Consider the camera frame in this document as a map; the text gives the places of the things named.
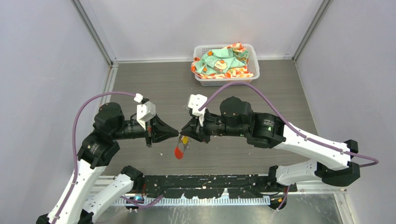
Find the key with yellow tag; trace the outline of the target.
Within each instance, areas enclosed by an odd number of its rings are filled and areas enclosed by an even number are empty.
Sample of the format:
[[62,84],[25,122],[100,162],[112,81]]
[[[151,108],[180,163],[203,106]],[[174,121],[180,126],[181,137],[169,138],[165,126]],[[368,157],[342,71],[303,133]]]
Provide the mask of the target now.
[[183,145],[188,145],[189,144],[189,137],[187,137],[187,136],[183,136],[182,138],[181,138],[181,142],[182,142],[182,144]]

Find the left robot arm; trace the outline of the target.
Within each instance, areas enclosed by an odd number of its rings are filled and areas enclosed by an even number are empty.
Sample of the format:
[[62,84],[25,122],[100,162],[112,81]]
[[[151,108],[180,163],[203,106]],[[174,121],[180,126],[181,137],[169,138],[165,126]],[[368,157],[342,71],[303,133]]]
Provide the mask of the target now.
[[143,173],[125,166],[116,179],[93,198],[89,194],[119,151],[118,140],[144,138],[148,147],[153,143],[177,137],[155,113],[155,106],[146,102],[138,106],[136,119],[125,120],[121,106],[115,102],[100,107],[94,117],[94,130],[82,142],[77,154],[78,172],[72,192],[65,189],[54,209],[38,217],[38,224],[93,224],[117,199],[127,192],[138,193],[144,185]]

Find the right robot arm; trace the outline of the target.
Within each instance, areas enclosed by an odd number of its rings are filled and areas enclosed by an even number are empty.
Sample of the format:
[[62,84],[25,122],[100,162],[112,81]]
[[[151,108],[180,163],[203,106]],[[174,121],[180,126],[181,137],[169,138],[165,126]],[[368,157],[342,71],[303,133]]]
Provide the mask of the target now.
[[220,115],[201,106],[203,95],[190,95],[187,103],[191,120],[181,134],[208,143],[212,136],[244,137],[247,143],[264,149],[279,149],[307,157],[307,161],[289,166],[271,166],[266,179],[271,191],[297,182],[321,180],[323,183],[346,187],[360,178],[360,166],[352,162],[358,144],[354,140],[333,142],[296,128],[280,117],[254,112],[250,103],[229,97],[220,104]]

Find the colourful patterned cloth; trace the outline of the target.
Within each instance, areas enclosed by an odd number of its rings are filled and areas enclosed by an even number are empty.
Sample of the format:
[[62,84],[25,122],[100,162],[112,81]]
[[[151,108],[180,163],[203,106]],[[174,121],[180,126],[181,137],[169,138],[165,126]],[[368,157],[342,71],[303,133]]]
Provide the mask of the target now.
[[211,49],[202,57],[195,57],[191,71],[201,79],[249,78],[249,51],[240,42],[221,49]]

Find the white plastic basket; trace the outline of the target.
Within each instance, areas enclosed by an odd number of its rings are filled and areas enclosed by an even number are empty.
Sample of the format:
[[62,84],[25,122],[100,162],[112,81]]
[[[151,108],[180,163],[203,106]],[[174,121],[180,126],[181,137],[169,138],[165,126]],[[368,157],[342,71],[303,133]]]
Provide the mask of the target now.
[[[202,57],[207,51],[211,50],[211,49],[221,49],[223,47],[226,47],[228,45],[225,44],[217,44],[217,45],[201,45],[201,46],[197,46],[194,49],[194,53],[193,53],[193,59],[195,57]],[[194,77],[195,79],[202,85],[205,87],[209,87],[209,86],[222,86],[225,85],[227,83],[232,83],[232,82],[246,82],[246,83],[250,83],[254,80],[257,80],[258,77],[260,76],[260,69],[259,69],[259,64],[258,64],[258,60],[257,60],[257,55],[256,52],[254,50],[254,47],[250,44],[242,44],[243,47],[245,47],[248,51],[249,51],[249,60],[247,63],[247,68],[248,71],[253,73],[253,77],[249,77],[249,78],[230,78],[230,79],[201,79],[199,78],[197,75],[195,75],[194,73]]]

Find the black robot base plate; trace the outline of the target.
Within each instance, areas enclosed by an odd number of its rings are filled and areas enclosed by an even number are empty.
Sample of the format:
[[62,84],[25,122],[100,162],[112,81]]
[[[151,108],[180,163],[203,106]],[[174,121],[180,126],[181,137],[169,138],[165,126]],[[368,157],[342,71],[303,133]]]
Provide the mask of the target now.
[[259,198],[265,193],[284,193],[287,187],[270,182],[266,175],[146,175],[134,182],[132,193],[168,199]]

